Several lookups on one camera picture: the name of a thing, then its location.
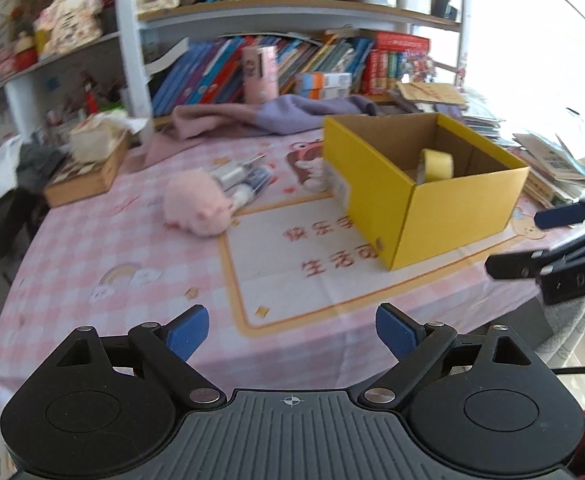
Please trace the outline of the pink plush pig toy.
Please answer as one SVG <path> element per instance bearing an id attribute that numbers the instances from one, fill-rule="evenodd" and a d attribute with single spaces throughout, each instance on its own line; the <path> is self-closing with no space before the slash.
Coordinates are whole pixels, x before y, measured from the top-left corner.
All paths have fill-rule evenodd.
<path id="1" fill-rule="evenodd" d="M 163 196 L 166 224 L 199 237 L 218 236 L 233 220 L 234 203 L 204 170 L 175 174 Z"/>

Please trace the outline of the blue white tube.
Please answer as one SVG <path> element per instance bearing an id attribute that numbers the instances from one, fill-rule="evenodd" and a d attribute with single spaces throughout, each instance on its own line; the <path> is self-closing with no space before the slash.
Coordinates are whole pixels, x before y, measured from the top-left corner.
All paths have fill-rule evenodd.
<path id="1" fill-rule="evenodd" d="M 236 212 L 251 204 L 271 184 L 273 171 L 268 166 L 260 166 L 253 169 L 239 182 L 234 193 L 230 196 L 232 211 Z"/>

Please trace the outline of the stack of magazines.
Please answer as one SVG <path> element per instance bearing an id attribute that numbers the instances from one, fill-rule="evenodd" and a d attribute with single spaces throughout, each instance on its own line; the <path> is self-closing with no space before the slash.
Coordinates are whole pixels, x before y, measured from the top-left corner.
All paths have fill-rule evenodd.
<path id="1" fill-rule="evenodd" d="M 471 129 L 530 167 L 524 192 L 543 207 L 569 204 L 585 196 L 585 168 L 557 141 L 528 131 L 515 131 L 481 105 L 467 107 L 461 117 Z"/>

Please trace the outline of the yellow tape roll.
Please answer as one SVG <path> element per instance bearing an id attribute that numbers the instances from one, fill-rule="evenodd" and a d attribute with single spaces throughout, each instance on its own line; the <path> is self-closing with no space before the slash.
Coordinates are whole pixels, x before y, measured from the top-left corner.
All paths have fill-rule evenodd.
<path id="1" fill-rule="evenodd" d="M 425 184 L 454 178 L 454 158 L 451 154 L 424 148 L 420 152 L 417 183 Z"/>

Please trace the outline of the yellow cardboard box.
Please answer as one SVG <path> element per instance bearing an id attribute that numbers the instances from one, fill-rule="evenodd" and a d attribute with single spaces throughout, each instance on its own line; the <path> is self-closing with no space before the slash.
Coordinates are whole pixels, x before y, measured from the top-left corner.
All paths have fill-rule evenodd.
<path id="1" fill-rule="evenodd" d="M 417 183 L 424 148 L 453 156 L 453 179 Z M 329 116 L 323 157 L 333 196 L 389 270 L 503 232 L 529 174 L 518 157 L 440 113 Z"/>

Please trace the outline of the wooden chess box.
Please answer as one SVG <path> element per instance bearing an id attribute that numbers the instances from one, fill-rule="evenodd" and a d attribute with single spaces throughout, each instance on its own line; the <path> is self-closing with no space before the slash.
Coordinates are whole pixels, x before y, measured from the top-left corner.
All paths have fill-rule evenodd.
<path id="1" fill-rule="evenodd" d="M 130 135 L 122 134 L 112 153 L 102 162 L 80 164 L 69 159 L 44 188 L 50 208 L 56 208 L 107 193 L 129 151 Z"/>

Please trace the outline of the brown paper envelope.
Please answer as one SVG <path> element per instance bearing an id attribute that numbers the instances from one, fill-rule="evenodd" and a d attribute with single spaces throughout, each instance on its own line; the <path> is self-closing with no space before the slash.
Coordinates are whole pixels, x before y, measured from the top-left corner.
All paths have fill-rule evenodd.
<path id="1" fill-rule="evenodd" d="M 446 104 L 461 108 L 468 106 L 467 100 L 452 84 L 437 82 L 398 82 L 396 89 L 407 101 L 414 103 Z"/>

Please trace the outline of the cream tissue pack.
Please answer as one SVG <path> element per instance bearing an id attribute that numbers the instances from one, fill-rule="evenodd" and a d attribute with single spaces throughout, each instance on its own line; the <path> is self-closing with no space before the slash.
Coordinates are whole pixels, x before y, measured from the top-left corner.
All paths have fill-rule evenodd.
<path id="1" fill-rule="evenodd" d="M 131 117 L 121 108 L 88 116 L 69 133 L 71 155 L 80 164 L 103 162 L 126 133 L 140 132 L 147 122 L 147 118 Z"/>

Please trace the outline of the red book box set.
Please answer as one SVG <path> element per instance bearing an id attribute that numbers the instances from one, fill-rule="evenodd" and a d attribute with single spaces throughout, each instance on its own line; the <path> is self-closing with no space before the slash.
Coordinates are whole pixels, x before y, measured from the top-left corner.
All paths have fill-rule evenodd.
<path id="1" fill-rule="evenodd" d="M 430 53 L 430 40 L 405 32 L 361 29 L 359 36 L 371 41 L 359 92 L 381 96 L 411 71 L 411 62 L 422 63 Z"/>

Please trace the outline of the pink purple cloth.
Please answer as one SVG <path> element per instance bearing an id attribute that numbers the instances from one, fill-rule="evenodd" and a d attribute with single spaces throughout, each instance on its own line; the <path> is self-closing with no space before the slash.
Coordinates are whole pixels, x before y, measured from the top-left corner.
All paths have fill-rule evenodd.
<path id="1" fill-rule="evenodd" d="M 312 100 L 287 94 L 264 104 L 180 105 L 174 108 L 170 124 L 152 136 L 142 167 L 155 166 L 207 138 L 292 136 L 321 129 L 327 116 L 377 114 L 376 103 L 362 96 Z"/>

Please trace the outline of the orange blue white box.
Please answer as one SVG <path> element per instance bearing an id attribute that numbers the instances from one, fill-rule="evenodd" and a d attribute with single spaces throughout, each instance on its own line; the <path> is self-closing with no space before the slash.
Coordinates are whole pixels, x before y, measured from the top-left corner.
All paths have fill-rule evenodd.
<path id="1" fill-rule="evenodd" d="M 351 88 L 351 73 L 300 73 L 295 77 L 294 93 L 312 100 L 330 100 L 350 96 Z"/>

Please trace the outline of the pink cylindrical container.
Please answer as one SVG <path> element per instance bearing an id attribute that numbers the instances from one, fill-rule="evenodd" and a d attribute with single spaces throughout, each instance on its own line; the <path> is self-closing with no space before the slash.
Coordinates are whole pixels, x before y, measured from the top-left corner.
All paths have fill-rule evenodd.
<path id="1" fill-rule="evenodd" d="M 279 96 L 278 63 L 275 46 L 251 46 L 242 50 L 244 102 L 264 104 Z"/>

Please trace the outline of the white bookshelf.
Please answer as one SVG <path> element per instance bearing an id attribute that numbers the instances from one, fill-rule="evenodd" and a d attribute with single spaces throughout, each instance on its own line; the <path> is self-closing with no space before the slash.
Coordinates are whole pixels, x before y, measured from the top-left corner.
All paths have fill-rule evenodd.
<path id="1" fill-rule="evenodd" d="M 458 21 L 437 18 L 400 8 L 373 3 L 343 0 L 238 0 L 179 6 L 146 14 L 136 13 L 135 0 L 116 0 L 118 30 L 79 48 L 72 58 L 99 44 L 118 40 L 123 75 L 128 86 L 132 114 L 148 117 L 151 103 L 145 72 L 143 46 L 163 46 L 169 40 L 210 39 L 239 32 L 319 32 L 354 27 L 396 30 L 399 24 L 411 24 L 457 32 L 457 61 L 454 65 L 437 63 L 437 67 L 463 82 L 467 66 L 471 0 L 461 0 Z"/>

